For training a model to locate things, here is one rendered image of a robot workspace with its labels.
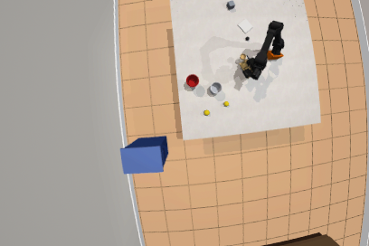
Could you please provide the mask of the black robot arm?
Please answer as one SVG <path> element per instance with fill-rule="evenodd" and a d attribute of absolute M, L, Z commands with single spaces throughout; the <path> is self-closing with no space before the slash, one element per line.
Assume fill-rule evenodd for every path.
<path fill-rule="evenodd" d="M 266 68 L 266 64 L 268 62 L 267 58 L 267 52 L 269 51 L 270 44 L 272 43 L 272 39 L 275 36 L 275 39 L 273 39 L 273 48 L 272 48 L 272 54 L 273 55 L 281 55 L 280 51 L 284 48 L 284 40 L 281 38 L 281 31 L 283 29 L 284 24 L 280 23 L 278 21 L 272 21 L 269 24 L 267 36 L 265 38 L 265 42 L 262 45 L 262 48 L 260 49 L 260 52 L 257 53 L 257 56 L 255 59 L 251 57 L 246 61 L 247 65 L 249 64 L 250 68 L 253 67 L 254 70 L 251 73 L 251 78 L 253 80 L 258 80 L 259 76 L 261 75 L 262 71 Z"/>

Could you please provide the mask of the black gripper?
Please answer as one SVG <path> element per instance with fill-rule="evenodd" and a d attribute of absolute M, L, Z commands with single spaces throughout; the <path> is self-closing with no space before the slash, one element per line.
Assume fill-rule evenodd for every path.
<path fill-rule="evenodd" d="M 254 68 L 253 67 L 251 67 L 251 69 L 246 69 L 245 71 L 243 71 L 242 73 L 244 74 L 244 76 L 246 77 L 246 78 L 248 78 L 248 77 L 250 77 L 251 76 L 251 73 L 253 72 L 253 70 L 254 70 Z"/>

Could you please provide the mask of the red plastic cup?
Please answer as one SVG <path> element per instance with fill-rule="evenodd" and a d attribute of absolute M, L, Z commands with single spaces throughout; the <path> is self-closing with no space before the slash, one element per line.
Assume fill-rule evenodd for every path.
<path fill-rule="evenodd" d="M 190 75 L 188 75 L 188 76 L 187 76 L 187 78 L 186 78 L 186 83 L 187 83 L 187 85 L 188 85 L 188 86 L 190 86 L 190 87 L 195 87 L 195 86 L 197 86 L 197 85 L 198 85 L 198 83 L 199 83 L 199 78 L 198 78 L 198 76 L 197 76 L 197 75 L 195 75 L 195 74 L 190 74 Z"/>

